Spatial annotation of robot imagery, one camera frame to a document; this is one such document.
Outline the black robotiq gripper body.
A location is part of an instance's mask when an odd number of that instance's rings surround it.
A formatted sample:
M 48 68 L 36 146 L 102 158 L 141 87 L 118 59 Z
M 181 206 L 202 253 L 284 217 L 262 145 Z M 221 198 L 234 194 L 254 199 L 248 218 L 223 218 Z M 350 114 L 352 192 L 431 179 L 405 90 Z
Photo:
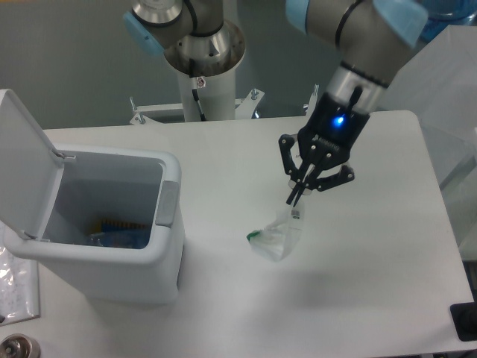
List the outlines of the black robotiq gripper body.
M 361 95 L 361 90 L 355 90 L 343 104 L 329 93 L 323 94 L 297 135 L 303 160 L 299 168 L 301 179 L 310 165 L 322 172 L 350 158 L 351 148 L 370 118 L 369 113 L 359 113 L 355 109 Z

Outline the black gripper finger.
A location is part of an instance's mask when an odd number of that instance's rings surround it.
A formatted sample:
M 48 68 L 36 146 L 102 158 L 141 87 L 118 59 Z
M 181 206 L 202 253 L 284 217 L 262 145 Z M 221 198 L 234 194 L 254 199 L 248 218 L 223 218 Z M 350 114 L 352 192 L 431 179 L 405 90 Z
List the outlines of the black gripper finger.
M 291 191 L 291 206 L 296 207 L 303 195 L 309 195 L 313 190 L 318 192 L 327 191 L 337 186 L 349 183 L 355 179 L 355 172 L 349 165 L 343 164 L 338 173 L 325 178 L 305 179 L 304 182 L 296 183 Z
M 296 134 L 282 134 L 278 140 L 283 168 L 285 173 L 290 176 L 291 181 L 291 194 L 287 198 L 286 204 L 298 204 L 306 189 L 306 170 L 297 168 L 291 155 L 291 149 L 297 142 Z

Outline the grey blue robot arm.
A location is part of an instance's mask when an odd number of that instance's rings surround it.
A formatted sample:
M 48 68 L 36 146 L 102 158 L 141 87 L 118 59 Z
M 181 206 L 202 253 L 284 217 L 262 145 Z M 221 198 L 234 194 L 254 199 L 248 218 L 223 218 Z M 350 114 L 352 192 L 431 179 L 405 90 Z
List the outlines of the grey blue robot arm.
M 286 19 L 333 45 L 343 57 L 306 125 L 279 138 L 288 204 L 352 181 L 351 148 L 428 18 L 415 1 L 287 1 Z M 182 82 L 188 122 L 231 119 L 235 68 L 244 57 L 240 30 L 224 18 L 222 1 L 133 1 L 123 16 L 146 53 L 161 55 Z

